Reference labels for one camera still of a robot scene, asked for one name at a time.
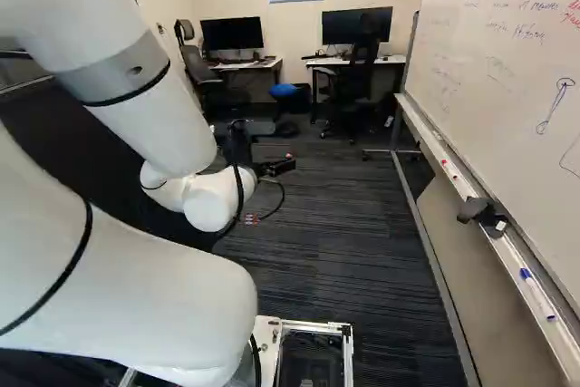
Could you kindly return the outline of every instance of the office chair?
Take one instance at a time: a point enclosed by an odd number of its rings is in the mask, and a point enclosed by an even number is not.
[[[195,33],[189,20],[177,20],[173,26],[179,50],[186,66],[186,74],[201,103],[206,120],[214,126],[214,135],[226,136],[228,124],[237,119],[247,121],[247,130],[252,136],[270,136],[276,132],[272,117],[260,116],[252,108],[252,97],[246,90],[231,88],[213,72],[192,40]]]
[[[227,87],[225,81],[208,67],[199,48],[194,44],[185,44],[185,41],[192,40],[195,36],[189,20],[177,20],[174,30],[186,74],[208,120],[225,121],[241,117],[238,112],[246,109],[252,100],[249,92]]]
[[[361,16],[360,29],[347,67],[338,72],[324,67],[314,68],[315,72],[326,75],[329,82],[329,117],[320,134],[322,139],[329,132],[340,129],[354,144],[360,124],[357,122],[359,112],[371,99],[374,61],[381,37],[378,27],[368,15]]]

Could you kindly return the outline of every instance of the robotic arm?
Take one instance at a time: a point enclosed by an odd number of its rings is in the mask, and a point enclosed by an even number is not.
[[[195,227],[226,227],[254,192],[264,168],[240,126],[232,165],[198,175],[216,155],[212,132],[134,0],[0,0],[0,34],[134,148],[143,189]],[[111,359],[185,386],[232,379],[256,317],[241,266],[109,217],[1,124],[0,180],[0,347]]]

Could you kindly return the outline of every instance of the desk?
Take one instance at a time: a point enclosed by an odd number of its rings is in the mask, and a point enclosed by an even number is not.
[[[270,71],[274,75],[274,84],[278,85],[280,83],[280,72],[282,72],[282,58],[276,57],[275,59],[271,60],[268,63],[260,63],[258,61],[254,61],[252,63],[220,63],[218,65],[214,65],[213,67],[209,67],[211,70],[216,72],[241,72],[241,71],[249,71],[249,72],[267,72]]]
[[[392,54],[387,60],[377,58],[374,61],[374,65],[376,67],[392,68],[395,71],[395,83],[392,86],[393,92],[399,92],[401,90],[402,76],[405,70],[406,62],[407,57],[404,54]],[[348,66],[349,64],[350,61],[339,57],[309,59],[305,63],[306,68],[342,68]],[[316,71],[314,70],[312,71],[312,89],[312,111],[310,113],[310,122],[314,124],[318,116],[318,74],[316,74]]]

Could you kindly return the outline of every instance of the dry erase marker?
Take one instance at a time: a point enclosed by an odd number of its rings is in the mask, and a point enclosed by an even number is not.
[[[556,314],[546,304],[546,302],[545,302],[546,299],[544,298],[544,294],[542,294],[542,292],[540,291],[539,287],[537,286],[537,281],[532,276],[532,273],[529,272],[529,269],[527,269],[526,267],[520,268],[519,269],[519,276],[522,277],[522,279],[526,282],[526,284],[531,289],[532,295],[534,296],[534,298],[536,299],[536,302],[538,303],[538,305],[542,309],[542,313],[546,317],[546,320],[548,322],[555,321]]]

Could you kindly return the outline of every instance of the computer monitor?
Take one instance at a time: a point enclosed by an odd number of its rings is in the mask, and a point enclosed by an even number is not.
[[[389,41],[392,6],[323,12],[323,45],[352,44],[360,32],[362,14],[370,15],[380,26],[381,41]]]
[[[264,47],[260,17],[202,20],[201,31],[204,45],[208,50]]]

